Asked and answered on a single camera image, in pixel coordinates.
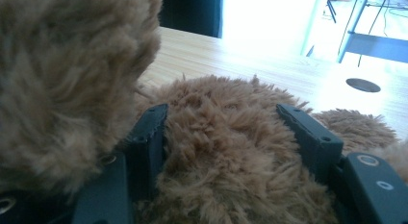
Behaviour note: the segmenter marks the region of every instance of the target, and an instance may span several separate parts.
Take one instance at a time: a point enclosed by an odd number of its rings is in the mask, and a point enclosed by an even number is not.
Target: desk
[[[237,51],[222,39],[161,28],[162,48],[140,82],[158,87],[181,79],[206,75],[251,79],[287,88],[314,112],[348,109],[384,115],[384,121],[408,137],[408,73],[363,70],[302,56],[269,55],[255,50]],[[376,93],[350,87],[345,80],[363,78],[381,87]]]

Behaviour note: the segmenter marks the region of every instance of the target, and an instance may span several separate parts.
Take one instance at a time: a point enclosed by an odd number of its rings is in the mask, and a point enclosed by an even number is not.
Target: dog ear
[[[161,0],[0,0],[0,191],[72,193],[135,123]]]

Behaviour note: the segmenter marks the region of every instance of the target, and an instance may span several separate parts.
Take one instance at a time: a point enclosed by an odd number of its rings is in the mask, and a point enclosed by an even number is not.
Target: cable
[[[367,7],[381,7],[381,5],[372,5],[370,3],[366,4]],[[405,9],[406,4],[390,4],[389,6],[386,6],[385,8],[390,8],[390,9]]]
[[[377,20],[378,15],[381,13],[381,10],[382,10],[382,8],[384,7],[385,2],[386,2],[386,0],[383,1],[380,10],[378,11],[377,15],[375,16],[374,21],[372,21],[372,24],[371,24],[371,27],[370,27],[370,30],[369,30],[369,34],[371,33],[371,30],[372,30],[372,28],[374,27],[375,21]],[[357,66],[359,66],[359,67],[360,67],[360,62],[361,62],[361,57],[362,57],[362,56],[363,56],[363,55],[360,55],[360,58],[359,58],[359,60],[358,60]]]
[[[347,20],[347,24],[346,24],[346,25],[345,25],[345,27],[344,27],[344,32],[343,32],[343,36],[342,36],[342,41],[340,41],[339,51],[337,52],[337,54],[338,54],[338,55],[340,54],[340,49],[341,49],[342,44],[343,44],[344,36],[345,36],[345,33],[347,32],[347,27],[348,27],[348,24],[350,23],[351,16],[353,15],[354,10],[355,10],[355,8],[356,8],[357,1],[358,1],[358,0],[356,0],[356,1],[354,2],[353,9],[351,10],[350,17],[348,18],[348,20]]]
[[[395,13],[394,11],[408,11],[408,9],[390,9],[389,10],[390,14],[394,14],[394,15],[397,15],[397,16],[402,16],[402,17],[408,18],[408,15],[398,14],[398,13]]]
[[[388,35],[385,33],[385,29],[387,28],[387,17],[385,16],[385,14],[389,10],[389,7],[390,7],[390,0],[388,0],[387,9],[384,11],[384,29],[383,29],[383,33],[384,33],[385,37],[388,37]]]

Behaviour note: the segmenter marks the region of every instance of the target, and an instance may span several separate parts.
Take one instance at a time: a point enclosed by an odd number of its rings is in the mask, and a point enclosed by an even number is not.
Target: round hole
[[[5,197],[0,199],[0,214],[6,213],[14,207],[17,201],[13,197]]]
[[[357,159],[361,163],[364,163],[364,164],[369,165],[369,166],[377,166],[378,164],[380,164],[380,162],[377,159],[375,159],[375,158],[373,158],[371,156],[368,156],[368,155],[359,155],[359,156],[357,156]]]
[[[100,161],[103,164],[110,164],[110,163],[116,161],[116,156],[115,155],[106,155],[106,156],[103,156],[102,158],[100,158]]]
[[[345,82],[351,86],[354,87],[358,90],[364,91],[364,92],[379,92],[381,90],[381,87],[376,85],[375,83],[369,82],[364,79],[358,79],[358,78],[349,78],[345,80]]]
[[[324,140],[324,141],[330,141],[331,140],[330,137],[321,137],[321,139]]]

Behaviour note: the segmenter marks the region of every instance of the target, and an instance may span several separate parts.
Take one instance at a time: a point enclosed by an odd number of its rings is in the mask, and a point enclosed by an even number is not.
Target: floor
[[[312,58],[333,62],[336,60],[344,28],[350,18],[355,2],[356,0],[332,1],[332,5],[337,13],[337,23],[333,21],[328,7],[325,8],[319,19],[319,29],[317,31],[319,39],[315,43],[315,48],[311,55]],[[371,6],[365,7],[360,22],[356,27],[357,33],[369,33],[370,27],[380,9],[378,6],[381,6],[383,2],[384,0],[369,0]],[[370,33],[381,37],[408,39],[408,0],[385,0],[384,5],[389,6],[389,8],[381,10]],[[357,1],[355,11],[357,11],[359,6],[361,6],[361,0]],[[364,56],[359,64],[359,58],[360,55],[346,53],[343,64],[408,72],[408,63],[392,62]]]
[[[301,54],[316,0],[222,0],[221,37],[236,49]]]

